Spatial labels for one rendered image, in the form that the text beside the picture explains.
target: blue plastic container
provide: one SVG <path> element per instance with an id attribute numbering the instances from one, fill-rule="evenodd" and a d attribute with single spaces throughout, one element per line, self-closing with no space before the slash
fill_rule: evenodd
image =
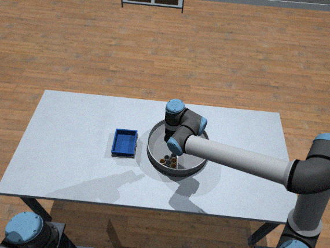
<path id="1" fill-rule="evenodd" d="M 114 156 L 134 157 L 136 145 L 136 130 L 116 129 L 111 154 Z"/>

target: black table leg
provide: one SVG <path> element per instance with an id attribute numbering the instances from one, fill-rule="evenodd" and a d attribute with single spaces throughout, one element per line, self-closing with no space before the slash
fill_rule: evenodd
<path id="1" fill-rule="evenodd" d="M 44 221 L 52 221 L 52 217 L 35 198 L 21 197 L 21 199 L 34 213 L 40 215 Z"/>
<path id="2" fill-rule="evenodd" d="M 264 223 L 258 230 L 256 230 L 249 238 L 248 238 L 248 245 L 250 247 L 254 247 L 254 245 L 265 237 L 267 234 L 272 232 L 279 224 L 273 223 Z"/>

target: gray cylindrical arm link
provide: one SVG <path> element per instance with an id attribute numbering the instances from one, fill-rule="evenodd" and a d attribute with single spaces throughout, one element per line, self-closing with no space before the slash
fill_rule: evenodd
<path id="1" fill-rule="evenodd" d="M 283 184 L 287 187 L 292 162 L 232 147 L 204 138 L 189 136 L 187 154 Z"/>

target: robotic arm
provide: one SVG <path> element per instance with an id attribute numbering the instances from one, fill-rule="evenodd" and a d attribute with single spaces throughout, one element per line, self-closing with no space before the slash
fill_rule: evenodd
<path id="1" fill-rule="evenodd" d="M 170 151 L 178 156 L 186 153 L 229 166 L 280 183 L 289 192 L 300 194 L 277 247 L 289 247 L 290 244 L 282 245 L 295 240 L 314 248 L 330 198 L 330 133 L 315 138 L 305 161 L 288 162 L 197 137 L 204 132 L 206 124 L 205 118 L 185 108 L 181 100 L 170 100 L 166 105 L 164 138 Z"/>

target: table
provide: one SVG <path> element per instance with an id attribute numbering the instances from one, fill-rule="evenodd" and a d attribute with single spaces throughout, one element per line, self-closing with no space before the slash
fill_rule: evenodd
<path id="1" fill-rule="evenodd" d="M 210 140 L 288 160 L 279 113 L 185 105 L 207 118 Z M 297 197 L 283 185 L 210 161 L 183 180 L 159 173 L 146 145 L 165 106 L 45 90 L 0 181 L 0 194 L 22 198 L 48 221 L 36 198 L 263 221 L 259 236 L 286 223 Z M 134 158 L 111 156 L 116 128 L 138 130 Z"/>

